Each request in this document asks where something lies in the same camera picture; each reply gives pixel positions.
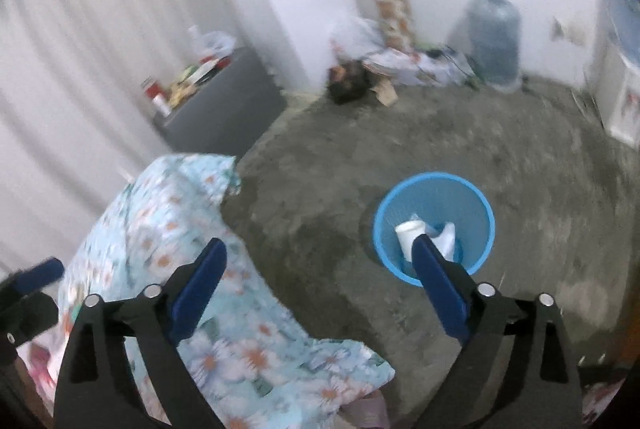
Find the red white snack bag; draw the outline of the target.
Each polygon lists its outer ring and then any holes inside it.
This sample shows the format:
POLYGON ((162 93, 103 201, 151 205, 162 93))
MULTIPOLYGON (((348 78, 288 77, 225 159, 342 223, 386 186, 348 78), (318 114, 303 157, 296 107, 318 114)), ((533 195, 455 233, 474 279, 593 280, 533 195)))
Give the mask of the red white snack bag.
POLYGON ((456 252, 456 227, 454 223, 447 222, 442 227, 432 227, 414 214, 408 221, 395 227, 395 234, 402 255, 407 262, 412 261, 413 241, 421 235, 426 235, 433 241, 445 260, 454 261, 454 253, 456 252))

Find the blue mesh trash basket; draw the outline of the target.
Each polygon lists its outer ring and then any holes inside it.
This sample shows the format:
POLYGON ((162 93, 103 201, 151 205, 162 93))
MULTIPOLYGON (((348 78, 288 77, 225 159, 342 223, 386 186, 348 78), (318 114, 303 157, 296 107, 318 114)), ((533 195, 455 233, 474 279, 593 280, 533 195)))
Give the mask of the blue mesh trash basket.
POLYGON ((413 175, 382 199, 372 225, 372 243, 384 267, 401 281, 419 287, 400 247, 396 227, 422 221, 428 235, 437 236, 447 224, 456 239, 452 259, 469 274, 488 259, 496 237, 496 219, 485 195, 471 182, 445 172, 413 175))

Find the floral blue bed quilt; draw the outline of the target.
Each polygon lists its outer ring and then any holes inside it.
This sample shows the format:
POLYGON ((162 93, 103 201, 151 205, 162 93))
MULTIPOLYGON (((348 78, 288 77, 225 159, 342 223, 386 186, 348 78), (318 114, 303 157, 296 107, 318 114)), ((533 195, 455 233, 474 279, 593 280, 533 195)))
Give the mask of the floral blue bed quilt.
POLYGON ((395 375, 316 339, 221 218, 234 161, 169 155, 117 195, 58 288, 59 428, 329 428, 395 375))

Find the grey bedside cabinet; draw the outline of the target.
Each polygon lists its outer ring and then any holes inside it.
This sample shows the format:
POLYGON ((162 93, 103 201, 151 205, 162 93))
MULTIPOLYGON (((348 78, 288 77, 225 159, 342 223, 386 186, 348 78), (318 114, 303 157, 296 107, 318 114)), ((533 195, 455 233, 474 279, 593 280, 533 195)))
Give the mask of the grey bedside cabinet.
POLYGON ((231 63, 168 117, 153 123, 174 152, 243 157, 286 108, 262 60, 238 48, 231 63))

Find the white water dispenser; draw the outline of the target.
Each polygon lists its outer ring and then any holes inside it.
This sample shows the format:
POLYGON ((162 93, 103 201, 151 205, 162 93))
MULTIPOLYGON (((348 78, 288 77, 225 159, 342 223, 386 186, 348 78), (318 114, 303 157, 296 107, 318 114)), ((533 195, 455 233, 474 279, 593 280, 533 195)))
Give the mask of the white water dispenser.
POLYGON ((606 133, 638 150, 639 62, 606 27, 597 33, 587 86, 606 133))

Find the dark box on floor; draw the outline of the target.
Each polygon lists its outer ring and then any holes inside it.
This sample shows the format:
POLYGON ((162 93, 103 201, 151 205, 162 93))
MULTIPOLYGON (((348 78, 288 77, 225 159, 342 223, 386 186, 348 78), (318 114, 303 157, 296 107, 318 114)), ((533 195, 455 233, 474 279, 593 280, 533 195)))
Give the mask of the dark box on floor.
POLYGON ((336 105, 360 100, 372 88, 371 74, 359 60, 349 60, 329 69, 326 91, 336 105))

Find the white curtain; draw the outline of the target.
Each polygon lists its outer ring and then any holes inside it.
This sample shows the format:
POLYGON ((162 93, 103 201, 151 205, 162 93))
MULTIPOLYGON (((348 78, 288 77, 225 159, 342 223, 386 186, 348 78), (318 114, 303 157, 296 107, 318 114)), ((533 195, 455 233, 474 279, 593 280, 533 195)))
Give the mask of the white curtain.
POLYGON ((1 0, 3 271, 73 256, 127 176, 167 152, 142 84, 191 63, 192 27, 308 89, 267 0, 1 0))

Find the large water jug on floor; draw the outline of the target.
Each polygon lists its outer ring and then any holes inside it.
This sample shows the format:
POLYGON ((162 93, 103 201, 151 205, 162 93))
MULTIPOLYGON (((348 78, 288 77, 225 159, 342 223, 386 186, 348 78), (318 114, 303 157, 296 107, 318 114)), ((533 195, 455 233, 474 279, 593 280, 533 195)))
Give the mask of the large water jug on floor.
POLYGON ((472 0, 468 11, 471 60, 477 76, 504 92, 521 85, 522 18, 508 0, 472 0))

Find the clear plastic bag on cabinet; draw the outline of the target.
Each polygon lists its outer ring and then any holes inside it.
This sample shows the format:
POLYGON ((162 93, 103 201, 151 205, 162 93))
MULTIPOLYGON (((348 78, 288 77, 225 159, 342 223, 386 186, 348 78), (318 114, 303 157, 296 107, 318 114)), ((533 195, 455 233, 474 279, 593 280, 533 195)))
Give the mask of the clear plastic bag on cabinet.
POLYGON ((194 56, 198 60, 209 57, 222 59, 230 56, 236 45, 236 39, 224 31, 202 33, 198 26, 188 29, 194 56))

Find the water jug on dispenser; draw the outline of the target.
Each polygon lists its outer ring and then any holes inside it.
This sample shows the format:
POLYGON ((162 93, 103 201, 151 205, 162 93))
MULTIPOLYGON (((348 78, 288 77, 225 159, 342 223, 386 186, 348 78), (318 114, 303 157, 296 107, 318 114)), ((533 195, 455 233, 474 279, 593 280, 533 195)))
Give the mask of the water jug on dispenser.
POLYGON ((639 0, 604 0, 608 35, 622 53, 639 65, 639 0))

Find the white plastic bag by wall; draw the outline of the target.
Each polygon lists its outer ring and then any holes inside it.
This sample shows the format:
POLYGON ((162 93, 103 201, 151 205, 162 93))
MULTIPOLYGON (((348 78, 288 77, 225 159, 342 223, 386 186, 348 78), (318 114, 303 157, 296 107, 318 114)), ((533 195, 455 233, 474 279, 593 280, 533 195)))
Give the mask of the white plastic bag by wall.
POLYGON ((385 41, 375 20, 345 16, 332 25, 330 45, 338 60, 361 60, 384 50, 385 41))

